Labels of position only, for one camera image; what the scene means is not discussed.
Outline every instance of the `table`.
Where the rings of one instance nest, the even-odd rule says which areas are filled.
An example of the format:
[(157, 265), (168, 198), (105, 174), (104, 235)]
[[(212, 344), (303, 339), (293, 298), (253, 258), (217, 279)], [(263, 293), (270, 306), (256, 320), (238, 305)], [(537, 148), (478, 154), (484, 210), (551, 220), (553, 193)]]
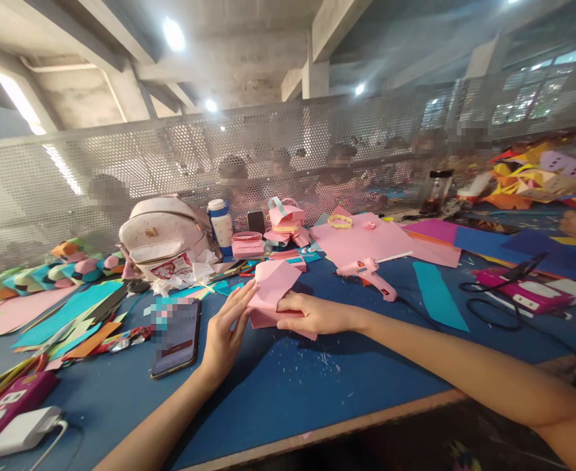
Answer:
[[(387, 262), (379, 273), (420, 309), (422, 298), (413, 261), (404, 258)], [(445, 327), (446, 332), (534, 364), (569, 355), (563, 347), (529, 328), (504, 332), (469, 313), (464, 307), (469, 295), (459, 290), (458, 284), (472, 281), (471, 270), (488, 264), (467, 253), (463, 253), (461, 264), (458, 269), (439, 269), (471, 332)], [(344, 284), (332, 277), (335, 268), (329, 260), (313, 262), (309, 267), (310, 271), (299, 278), (296, 290), (425, 325), (403, 304), (383, 301), (375, 289)], [(239, 281), (236, 278), (229, 283)], [(203, 300), (197, 365), (205, 345), (207, 322), (224, 299), (211, 294)], [(118, 312), (129, 309), (133, 302), (134, 298), (125, 300)], [(153, 296), (145, 296), (135, 306), (125, 320), (125, 330), (148, 324), (143, 311), (152, 302)], [(533, 322), (576, 347), (576, 307), (569, 312), (573, 319), (568, 322), (554, 317), (537, 317)], [(16, 334), (0, 338), (0, 373), (20, 358), (9, 348), (16, 338)], [(154, 381), (150, 369), (155, 358), (156, 346), (144, 343), (63, 369), (59, 373), (61, 383), (46, 405), (59, 406), (68, 422), (82, 428), (83, 437), (70, 429), (39, 469), (64, 470), (75, 453), (69, 469), (92, 469), (193, 370), (188, 368)], [(194, 419), (166, 469), (192, 466), (209, 470), (259, 459), (463, 397), (438, 377), (352, 332), (319, 336), (312, 342), (274, 328), (249, 327), (233, 371)], [(28, 469), (52, 438), (49, 436), (36, 450), (0, 459), (0, 467)]]

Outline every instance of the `hot glue gun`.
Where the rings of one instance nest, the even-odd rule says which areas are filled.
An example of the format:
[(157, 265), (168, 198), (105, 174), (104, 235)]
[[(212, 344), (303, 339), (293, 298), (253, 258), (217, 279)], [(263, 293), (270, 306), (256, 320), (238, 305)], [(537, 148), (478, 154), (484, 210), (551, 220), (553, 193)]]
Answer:
[(393, 302), (397, 298), (397, 292), (375, 273), (377, 270), (379, 270), (379, 263), (374, 258), (365, 258), (364, 261), (357, 261), (338, 268), (336, 273), (340, 276), (356, 276), (368, 281), (384, 295), (384, 300)]

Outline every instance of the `white power adapter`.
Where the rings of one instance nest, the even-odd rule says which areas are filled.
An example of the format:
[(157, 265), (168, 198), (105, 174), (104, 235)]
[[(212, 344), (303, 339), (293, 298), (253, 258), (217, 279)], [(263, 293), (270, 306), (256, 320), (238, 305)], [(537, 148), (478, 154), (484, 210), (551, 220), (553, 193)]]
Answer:
[(0, 432), (0, 457), (34, 448), (58, 425), (62, 427), (61, 433), (31, 470), (38, 467), (59, 442), (67, 430), (67, 422), (61, 420), (61, 409), (55, 406), (19, 414)]

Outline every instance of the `water bottle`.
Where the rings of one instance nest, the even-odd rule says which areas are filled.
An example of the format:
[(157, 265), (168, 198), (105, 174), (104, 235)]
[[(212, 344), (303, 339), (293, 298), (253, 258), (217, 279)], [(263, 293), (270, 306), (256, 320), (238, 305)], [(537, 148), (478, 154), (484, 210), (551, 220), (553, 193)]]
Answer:
[(229, 214), (229, 205), (224, 200), (211, 200), (207, 205), (214, 238), (224, 256), (232, 256), (233, 221)]

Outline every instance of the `metal mesh panel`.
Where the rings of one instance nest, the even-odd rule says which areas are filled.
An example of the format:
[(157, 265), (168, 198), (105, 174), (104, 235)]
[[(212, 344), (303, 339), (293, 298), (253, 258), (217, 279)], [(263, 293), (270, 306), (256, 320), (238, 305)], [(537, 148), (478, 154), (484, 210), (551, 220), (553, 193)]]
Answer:
[(543, 74), (5, 139), (0, 268), (41, 262), (73, 236), (111, 251), (130, 209), (154, 196), (226, 198), (238, 230), (271, 196), (296, 199), (308, 224), (338, 204), (418, 207), (430, 168), (455, 168), (464, 184), (493, 139), (576, 126), (576, 64)]

